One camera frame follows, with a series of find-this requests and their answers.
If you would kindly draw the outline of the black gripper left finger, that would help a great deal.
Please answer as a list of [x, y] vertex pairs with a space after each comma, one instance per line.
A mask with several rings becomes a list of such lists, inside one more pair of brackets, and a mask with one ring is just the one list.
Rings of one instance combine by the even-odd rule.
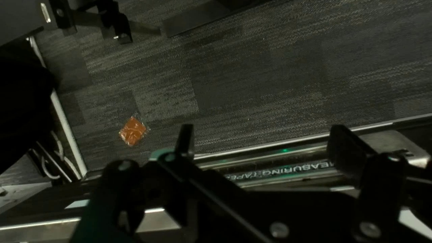
[[157, 158], [160, 175], [168, 179], [187, 179], [194, 173], [194, 127], [183, 124], [172, 151]]

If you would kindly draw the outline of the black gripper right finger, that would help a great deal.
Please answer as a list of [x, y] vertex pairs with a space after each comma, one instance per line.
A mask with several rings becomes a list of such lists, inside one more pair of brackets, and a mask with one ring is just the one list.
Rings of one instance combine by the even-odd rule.
[[367, 181], [404, 175], [404, 160], [399, 155], [375, 151], [341, 124], [330, 127], [326, 156], [337, 171], [359, 187]]

